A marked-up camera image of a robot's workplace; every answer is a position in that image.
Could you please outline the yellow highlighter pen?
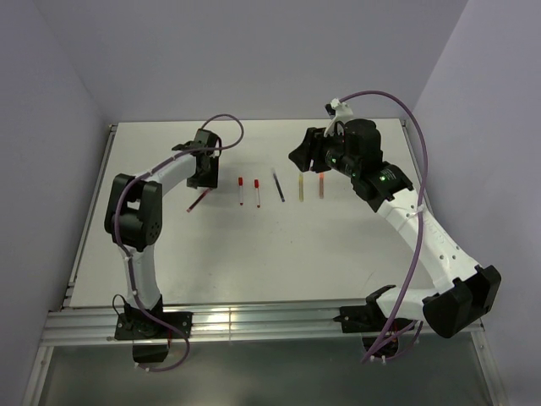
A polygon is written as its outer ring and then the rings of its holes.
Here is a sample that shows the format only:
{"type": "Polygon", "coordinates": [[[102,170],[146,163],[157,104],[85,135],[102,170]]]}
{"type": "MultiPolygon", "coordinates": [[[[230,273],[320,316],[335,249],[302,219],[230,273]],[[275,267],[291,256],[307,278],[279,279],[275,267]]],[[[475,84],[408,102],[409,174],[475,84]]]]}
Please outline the yellow highlighter pen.
{"type": "Polygon", "coordinates": [[[298,199],[299,202],[304,201],[303,173],[299,173],[298,175],[298,199]]]}

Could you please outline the pink pen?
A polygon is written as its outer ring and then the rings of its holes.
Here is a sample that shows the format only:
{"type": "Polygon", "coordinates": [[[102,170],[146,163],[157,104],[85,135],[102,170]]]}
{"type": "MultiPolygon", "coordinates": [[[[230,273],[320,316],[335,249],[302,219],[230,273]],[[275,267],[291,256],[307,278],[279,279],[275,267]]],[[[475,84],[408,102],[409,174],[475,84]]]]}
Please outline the pink pen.
{"type": "Polygon", "coordinates": [[[210,192],[212,191],[211,188],[205,189],[198,197],[197,199],[186,209],[187,213],[190,213],[210,192]]]}

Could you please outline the orange red pen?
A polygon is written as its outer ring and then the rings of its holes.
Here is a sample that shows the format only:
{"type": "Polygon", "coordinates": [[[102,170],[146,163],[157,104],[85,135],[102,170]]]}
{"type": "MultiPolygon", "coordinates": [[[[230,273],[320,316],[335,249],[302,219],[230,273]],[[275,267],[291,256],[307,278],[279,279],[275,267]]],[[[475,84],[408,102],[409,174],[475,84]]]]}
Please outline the orange red pen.
{"type": "Polygon", "coordinates": [[[325,173],[319,173],[319,198],[325,198],[325,173]]]}

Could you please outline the purple pen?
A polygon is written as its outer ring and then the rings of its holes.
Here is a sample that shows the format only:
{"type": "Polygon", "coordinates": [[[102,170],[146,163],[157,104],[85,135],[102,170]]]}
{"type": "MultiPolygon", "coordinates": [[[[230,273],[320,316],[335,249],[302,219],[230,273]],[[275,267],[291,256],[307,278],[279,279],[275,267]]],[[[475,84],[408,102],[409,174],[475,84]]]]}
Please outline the purple pen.
{"type": "Polygon", "coordinates": [[[274,180],[275,186],[276,186],[277,193],[278,193],[278,195],[280,197],[280,200],[281,200],[282,203],[285,203],[285,201],[286,201],[285,195],[283,193],[279,178],[277,176],[277,172],[276,172],[276,170],[274,168],[271,169],[271,174],[272,174],[272,178],[274,180]]]}

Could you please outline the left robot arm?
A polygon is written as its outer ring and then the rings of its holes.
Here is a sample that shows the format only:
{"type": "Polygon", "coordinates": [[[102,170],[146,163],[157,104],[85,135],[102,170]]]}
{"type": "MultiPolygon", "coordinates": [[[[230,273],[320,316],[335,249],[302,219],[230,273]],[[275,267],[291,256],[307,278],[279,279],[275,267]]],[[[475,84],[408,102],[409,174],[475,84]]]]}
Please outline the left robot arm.
{"type": "Polygon", "coordinates": [[[191,314],[166,314],[156,281],[155,245],[163,229],[163,198],[184,182],[189,188],[217,188],[221,137],[198,129],[193,140],[172,148],[164,162],[112,181],[104,228],[123,255],[128,284],[118,329],[130,337],[188,337],[191,314]]]}

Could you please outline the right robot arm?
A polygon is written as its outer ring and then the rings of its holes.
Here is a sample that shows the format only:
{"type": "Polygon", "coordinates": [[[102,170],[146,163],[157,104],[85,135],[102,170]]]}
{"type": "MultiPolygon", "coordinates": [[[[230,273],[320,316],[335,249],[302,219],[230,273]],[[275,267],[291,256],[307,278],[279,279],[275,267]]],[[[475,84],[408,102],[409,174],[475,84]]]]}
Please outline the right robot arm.
{"type": "Polygon", "coordinates": [[[385,329],[397,317],[423,321],[450,338],[491,311],[500,272],[462,250],[419,202],[413,182],[385,161],[374,122],[353,119],[327,129],[309,128],[288,157],[303,173],[336,170],[347,176],[356,195],[397,231],[430,276],[432,288],[411,289],[403,283],[372,293],[365,311],[371,327],[385,329]]]}

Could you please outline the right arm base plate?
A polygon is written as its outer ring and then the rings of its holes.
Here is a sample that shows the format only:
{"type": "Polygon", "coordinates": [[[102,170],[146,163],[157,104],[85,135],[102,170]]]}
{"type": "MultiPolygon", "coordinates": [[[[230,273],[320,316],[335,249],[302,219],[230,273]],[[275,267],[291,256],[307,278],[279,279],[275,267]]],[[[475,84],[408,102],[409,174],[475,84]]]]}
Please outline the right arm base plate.
{"type": "Polygon", "coordinates": [[[341,325],[343,333],[361,333],[385,330],[387,319],[377,307],[364,304],[340,307],[333,321],[341,325]]]}

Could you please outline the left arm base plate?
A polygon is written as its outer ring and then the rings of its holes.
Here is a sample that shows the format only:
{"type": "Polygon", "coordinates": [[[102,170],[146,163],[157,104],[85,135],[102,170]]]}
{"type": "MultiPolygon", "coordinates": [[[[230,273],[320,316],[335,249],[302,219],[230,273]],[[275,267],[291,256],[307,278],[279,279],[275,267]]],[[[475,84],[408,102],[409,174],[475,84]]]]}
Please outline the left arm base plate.
{"type": "Polygon", "coordinates": [[[135,317],[122,313],[117,319],[114,339],[118,341],[150,340],[189,337],[193,321],[192,312],[166,312],[161,320],[181,333],[172,331],[146,316],[135,317]]]}

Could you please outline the aluminium rail frame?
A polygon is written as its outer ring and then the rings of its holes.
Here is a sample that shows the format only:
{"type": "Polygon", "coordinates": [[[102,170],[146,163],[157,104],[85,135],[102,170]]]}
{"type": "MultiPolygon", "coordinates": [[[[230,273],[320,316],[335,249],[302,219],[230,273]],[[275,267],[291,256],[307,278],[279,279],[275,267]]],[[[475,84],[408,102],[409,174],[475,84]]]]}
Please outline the aluminium rail frame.
{"type": "Polygon", "coordinates": [[[137,369],[132,343],[113,337],[109,301],[125,281],[103,217],[114,175],[155,165],[196,123],[115,125],[68,290],[46,319],[24,404],[507,404],[482,323],[450,340],[424,329],[400,359],[362,364],[362,338],[333,321],[340,307],[399,283],[411,254],[337,174],[326,176],[324,199],[316,177],[306,175],[299,202],[287,153],[306,128],[322,125],[249,120],[243,143],[222,158],[215,195],[190,213],[193,190],[179,187],[166,198],[157,278],[167,311],[194,315],[189,358],[157,374],[137,369]]]}

